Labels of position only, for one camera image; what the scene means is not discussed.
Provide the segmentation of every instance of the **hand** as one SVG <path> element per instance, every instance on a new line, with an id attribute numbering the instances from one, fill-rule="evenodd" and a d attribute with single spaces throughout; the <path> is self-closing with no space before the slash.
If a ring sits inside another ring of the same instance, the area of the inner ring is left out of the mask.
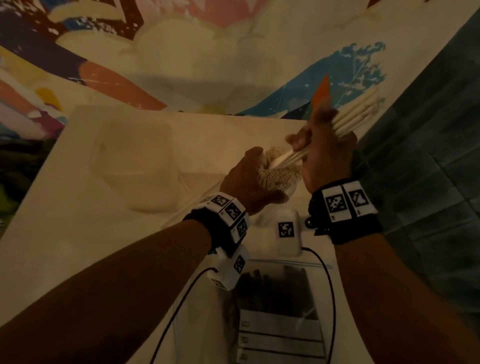
<path id="1" fill-rule="evenodd" d="M 263 148 L 259 146 L 247 150 L 220 185 L 220 192 L 236 197 L 249 215 L 260 212 L 268 204 L 288 201 L 288 196 L 282 191 L 269 191 L 258 184 L 258 158 L 262 152 Z"/>
<path id="2" fill-rule="evenodd" d="M 302 176 L 308 192 L 313 194 L 323 186 L 351 175 L 353 150 L 357 137 L 353 132 L 337 138 L 332 119 L 338 111 L 332 108 L 332 99 L 322 99 L 307 124 L 295 134 L 285 137 L 296 152 L 310 145 L 303 160 Z"/>

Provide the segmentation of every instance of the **person's right hand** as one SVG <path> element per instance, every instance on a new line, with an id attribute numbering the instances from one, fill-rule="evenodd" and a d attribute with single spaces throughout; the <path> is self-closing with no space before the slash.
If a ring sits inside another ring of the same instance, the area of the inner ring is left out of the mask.
<path id="1" fill-rule="evenodd" d="M 303 160 L 302 176 L 308 192 L 313 194 L 323 186 L 351 175 L 353 150 L 357 137 L 353 132 L 337 138 L 332 119 L 338 111 L 332 108 L 332 99 L 325 97 L 315 108 L 307 124 L 295 134 L 285 137 L 293 150 L 310 145 Z"/>

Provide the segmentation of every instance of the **person's left hand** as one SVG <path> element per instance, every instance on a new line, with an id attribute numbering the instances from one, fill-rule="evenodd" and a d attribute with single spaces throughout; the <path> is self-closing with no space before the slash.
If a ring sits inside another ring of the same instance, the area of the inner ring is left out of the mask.
<path id="1" fill-rule="evenodd" d="M 263 148 L 259 146 L 247 150 L 220 185 L 220 192 L 236 197 L 249 215 L 259 213 L 268 204 L 288 201 L 288 196 L 283 191 L 269 191 L 258 184 L 258 158 L 262 152 Z"/>

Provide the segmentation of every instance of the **bundle of straws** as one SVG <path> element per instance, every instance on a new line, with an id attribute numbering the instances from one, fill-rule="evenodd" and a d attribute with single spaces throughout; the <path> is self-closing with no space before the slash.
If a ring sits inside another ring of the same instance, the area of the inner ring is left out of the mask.
<path id="1" fill-rule="evenodd" d="M 372 115 L 378 112 L 380 97 L 376 86 L 370 87 L 362 96 L 348 104 L 348 107 L 341 110 L 332 120 L 333 130 L 340 138 L 352 132 L 354 129 L 370 120 Z M 308 154 L 308 147 L 294 152 L 289 152 L 273 160 L 269 169 L 283 169 L 289 167 Z"/>

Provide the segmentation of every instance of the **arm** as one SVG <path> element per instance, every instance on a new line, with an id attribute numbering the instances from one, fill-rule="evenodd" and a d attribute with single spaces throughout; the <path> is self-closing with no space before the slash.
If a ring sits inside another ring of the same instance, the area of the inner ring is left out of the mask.
<path id="1" fill-rule="evenodd" d="M 336 110 L 325 99 L 297 135 L 294 150 L 310 145 L 302 174 L 314 193 L 348 178 L 356 137 L 337 139 Z M 377 364 L 478 363 L 480 344 L 453 309 L 398 258 L 382 234 L 335 246 L 342 284 L 365 346 Z"/>
<path id="2" fill-rule="evenodd" d="M 262 151 L 247 151 L 220 186 L 250 215 L 286 198 L 258 185 Z M 211 248 L 208 230 L 187 220 L 102 259 L 0 327 L 0 363 L 127 362 Z"/>

